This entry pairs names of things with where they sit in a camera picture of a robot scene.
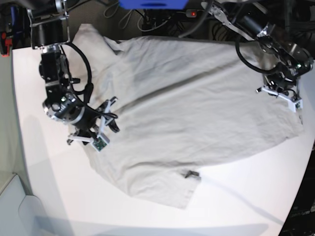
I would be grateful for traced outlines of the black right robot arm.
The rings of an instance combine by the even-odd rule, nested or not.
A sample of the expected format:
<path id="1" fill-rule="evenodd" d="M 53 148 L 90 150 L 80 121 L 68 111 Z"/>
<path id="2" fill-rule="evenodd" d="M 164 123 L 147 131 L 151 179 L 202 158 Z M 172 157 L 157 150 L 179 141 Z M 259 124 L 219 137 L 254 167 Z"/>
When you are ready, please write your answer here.
<path id="1" fill-rule="evenodd" d="M 99 140 L 106 126 L 115 133 L 119 131 L 115 122 L 117 115 L 110 111 L 117 99 L 106 100 L 97 109 L 89 106 L 94 89 L 91 66 L 83 52 L 70 42 L 69 36 L 69 12 L 77 5 L 76 0 L 49 0 L 38 8 L 28 9 L 27 14 L 31 47 L 42 50 L 39 73 L 45 81 L 47 94 L 43 102 L 44 112 L 55 121 L 75 127 L 70 140 L 91 143 Z M 63 45 L 78 53 L 86 66 L 87 83 L 81 91 L 73 87 L 80 83 L 80 79 L 72 77 Z"/>

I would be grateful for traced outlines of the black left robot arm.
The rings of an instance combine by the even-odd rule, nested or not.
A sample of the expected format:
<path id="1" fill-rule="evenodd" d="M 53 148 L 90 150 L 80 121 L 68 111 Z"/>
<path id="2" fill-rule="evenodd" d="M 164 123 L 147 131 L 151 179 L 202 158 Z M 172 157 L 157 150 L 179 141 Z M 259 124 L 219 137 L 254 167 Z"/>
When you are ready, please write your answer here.
<path id="1" fill-rule="evenodd" d="M 201 6 L 238 35 L 235 42 L 237 56 L 247 67 L 264 76 L 264 86 L 257 92 L 265 91 L 292 102 L 301 100 L 299 80 L 312 70 L 314 58 L 268 17 L 263 5 L 256 0 L 209 0 L 202 2 Z M 247 61 L 240 49 L 242 39 L 258 43 L 263 52 L 276 58 L 276 65 L 262 69 Z"/>

